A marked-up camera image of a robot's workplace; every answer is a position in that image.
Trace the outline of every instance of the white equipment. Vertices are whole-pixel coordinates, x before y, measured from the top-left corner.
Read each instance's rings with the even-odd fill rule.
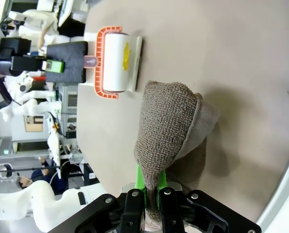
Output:
[[[57,112],[61,110],[62,103],[60,101],[52,102],[55,96],[54,91],[31,91],[27,92],[32,87],[33,78],[26,77],[26,74],[22,74],[23,82],[11,82],[7,85],[7,90],[11,97],[20,105],[12,102],[7,107],[2,108],[0,111],[3,114],[4,121],[9,121],[13,116],[36,116],[45,114],[47,112],[52,113],[55,117]],[[47,99],[46,102],[37,103],[36,99]]]
[[[85,204],[81,205],[79,193],[84,195]],[[0,220],[22,219],[32,209],[39,230],[49,232],[104,193],[104,188],[98,183],[69,189],[60,200],[56,200],[49,183],[37,181],[19,192],[0,194]]]
[[[15,20],[15,21],[25,21],[28,19],[27,16],[24,15],[23,13],[19,13],[16,11],[10,11],[8,14],[8,17],[11,18],[12,20]]]
[[[118,99],[119,93],[136,90],[143,39],[121,31],[122,27],[112,26],[84,35],[89,50],[86,64],[93,58],[96,66],[87,65],[87,81],[82,85],[93,86],[103,98]]]

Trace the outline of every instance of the black device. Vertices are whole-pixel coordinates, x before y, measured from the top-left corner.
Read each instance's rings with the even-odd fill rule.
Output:
[[[67,139],[76,138],[76,131],[67,131],[66,138]]]
[[[86,41],[54,44],[47,46],[47,59],[64,63],[63,73],[46,71],[46,81],[50,83],[84,83],[84,56],[88,53]]]
[[[145,198],[139,189],[121,193],[118,198],[101,195],[49,233],[140,233]],[[170,187],[161,189],[159,211],[163,233],[185,233],[185,224],[203,233],[262,232],[257,224],[200,190],[184,195]]]
[[[0,40],[0,74],[18,76],[25,71],[42,68],[44,57],[29,56],[31,40],[2,38]]]
[[[84,164],[84,186],[100,183],[96,176],[92,178],[90,174],[94,174],[94,171],[89,164]]]

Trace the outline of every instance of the white adhesive roll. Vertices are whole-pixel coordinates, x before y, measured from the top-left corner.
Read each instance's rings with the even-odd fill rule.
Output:
[[[105,36],[103,89],[111,92],[127,90],[130,36],[111,33]]]

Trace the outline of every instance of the gray towel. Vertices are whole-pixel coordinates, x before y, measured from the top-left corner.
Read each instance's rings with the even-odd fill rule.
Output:
[[[205,138],[218,118],[216,108],[182,83],[146,84],[134,155],[147,188],[149,227],[161,228],[154,196],[160,172],[166,169],[168,178],[186,191],[196,189],[204,169]]]

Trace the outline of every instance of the person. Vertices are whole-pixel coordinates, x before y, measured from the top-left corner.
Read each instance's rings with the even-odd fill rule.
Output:
[[[53,12],[27,10],[23,13],[27,18],[24,22],[5,21],[1,25],[4,34],[11,30],[18,32],[19,36],[32,40],[39,50],[44,45],[69,42],[70,38],[84,36],[85,24],[76,21],[69,16],[61,27],[58,27],[58,19]]]
[[[44,167],[49,166],[45,158],[40,158],[40,162]],[[68,175],[72,170],[72,166],[69,163],[69,160],[62,160],[61,162],[62,164],[64,164],[61,168],[61,179],[59,178],[58,174],[55,175],[56,169],[51,168],[34,171],[30,179],[24,176],[20,176],[20,174],[17,173],[18,175],[17,184],[19,185],[20,188],[25,189],[26,187],[30,186],[33,182],[46,181],[51,185],[55,195],[63,193],[68,188]],[[51,160],[51,166],[55,166],[55,162],[53,161],[53,159]]]

